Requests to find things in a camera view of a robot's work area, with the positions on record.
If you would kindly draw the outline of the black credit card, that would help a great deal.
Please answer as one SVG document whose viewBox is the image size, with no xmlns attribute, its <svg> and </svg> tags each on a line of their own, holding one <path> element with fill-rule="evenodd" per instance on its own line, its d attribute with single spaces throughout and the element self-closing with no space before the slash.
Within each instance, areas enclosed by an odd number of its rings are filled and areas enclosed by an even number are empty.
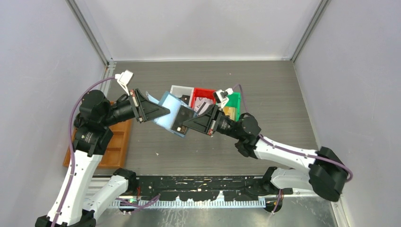
<svg viewBox="0 0 401 227">
<path fill-rule="evenodd" d="M 184 137 L 188 131 L 188 127 L 184 126 L 183 123 L 186 120 L 189 120 L 195 116 L 195 112 L 193 109 L 181 105 L 178 109 L 178 112 L 173 120 L 173 124 L 171 126 L 171 130 L 173 133 L 180 137 Z"/>
</svg>

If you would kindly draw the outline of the blue leather card holder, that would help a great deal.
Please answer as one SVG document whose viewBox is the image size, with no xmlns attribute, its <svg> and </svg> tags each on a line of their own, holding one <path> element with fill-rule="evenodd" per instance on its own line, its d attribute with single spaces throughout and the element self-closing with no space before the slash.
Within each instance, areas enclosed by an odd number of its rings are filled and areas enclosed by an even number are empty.
<svg viewBox="0 0 401 227">
<path fill-rule="evenodd" d="M 170 114 L 156 118 L 153 120 L 153 122 L 155 124 L 159 125 L 160 127 L 165 128 L 167 131 L 173 133 L 173 131 L 170 128 L 173 124 L 173 120 L 178 112 L 178 109 L 180 108 L 181 105 L 184 105 L 186 107 L 189 107 L 189 106 L 187 104 L 185 104 L 181 99 L 177 98 L 176 96 L 174 96 L 173 94 L 171 94 L 168 91 L 166 91 L 163 94 L 163 96 L 161 97 L 160 100 L 157 100 L 156 98 L 154 98 L 152 95 L 149 94 L 148 91 L 146 91 L 146 96 L 151 102 L 153 102 L 155 104 L 159 104 L 170 110 Z"/>
</svg>

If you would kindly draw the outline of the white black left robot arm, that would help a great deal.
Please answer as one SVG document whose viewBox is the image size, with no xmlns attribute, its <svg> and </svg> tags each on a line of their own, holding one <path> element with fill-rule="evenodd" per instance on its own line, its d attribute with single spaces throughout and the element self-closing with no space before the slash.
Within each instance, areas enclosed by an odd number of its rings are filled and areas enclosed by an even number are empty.
<svg viewBox="0 0 401 227">
<path fill-rule="evenodd" d="M 37 227 L 94 227 L 116 198 L 123 193 L 133 195 L 138 189 L 135 172 L 119 168 L 105 186 L 90 199 L 85 198 L 113 136 L 110 126 L 129 119 L 147 122 L 170 113 L 138 89 L 122 95 L 114 104 L 100 90 L 86 92 L 81 101 L 68 173 L 51 210 L 36 220 Z"/>
</svg>

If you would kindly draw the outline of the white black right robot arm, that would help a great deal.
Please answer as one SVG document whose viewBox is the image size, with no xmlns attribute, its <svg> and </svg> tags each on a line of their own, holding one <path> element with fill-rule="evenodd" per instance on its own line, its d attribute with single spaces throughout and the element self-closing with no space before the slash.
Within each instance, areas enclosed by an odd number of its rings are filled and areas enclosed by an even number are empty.
<svg viewBox="0 0 401 227">
<path fill-rule="evenodd" d="M 314 191 L 328 201 L 338 201 L 352 173 L 328 147 L 297 148 L 261 135 L 256 118 L 243 113 L 237 121 L 230 119 L 218 106 L 183 122 L 187 128 L 212 136 L 215 132 L 237 140 L 235 147 L 244 157 L 270 160 L 284 166 L 270 167 L 264 175 L 263 190 L 268 194 L 286 188 Z"/>
</svg>

